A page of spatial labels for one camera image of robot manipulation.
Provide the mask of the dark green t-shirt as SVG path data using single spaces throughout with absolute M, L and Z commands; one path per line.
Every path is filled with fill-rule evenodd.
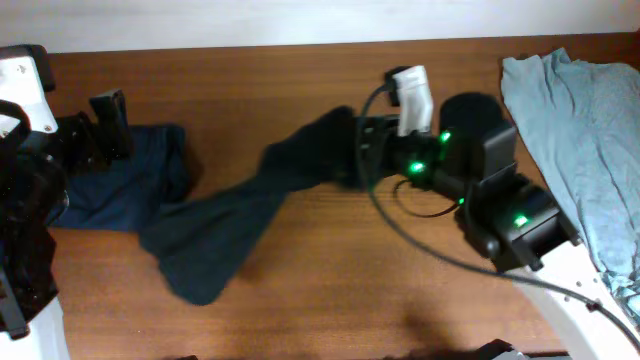
M 174 203 L 139 232 L 171 292 L 213 303 L 240 270 L 287 197 L 323 183 L 355 187 L 353 108 L 339 106 L 267 146 L 248 179 L 201 199 Z

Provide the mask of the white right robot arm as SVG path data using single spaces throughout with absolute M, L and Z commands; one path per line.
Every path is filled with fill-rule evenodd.
M 432 134 L 401 115 L 372 116 L 375 90 L 356 119 L 356 164 L 369 198 L 403 240 L 455 267 L 511 282 L 573 359 L 636 359 L 639 333 L 598 279 L 586 246 L 552 194 L 517 170 L 516 129 L 496 99 L 445 101 Z M 488 268 L 416 239 L 376 196 L 383 172 L 452 200 L 455 220 Z

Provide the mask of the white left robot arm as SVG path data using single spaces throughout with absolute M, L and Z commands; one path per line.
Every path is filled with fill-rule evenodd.
M 41 45 L 1 50 L 1 356 L 67 359 L 64 314 L 52 274 L 48 226 L 69 207 L 68 179 L 106 170 L 133 152 L 126 103 L 115 89 L 83 112 L 55 117 L 55 88 Z

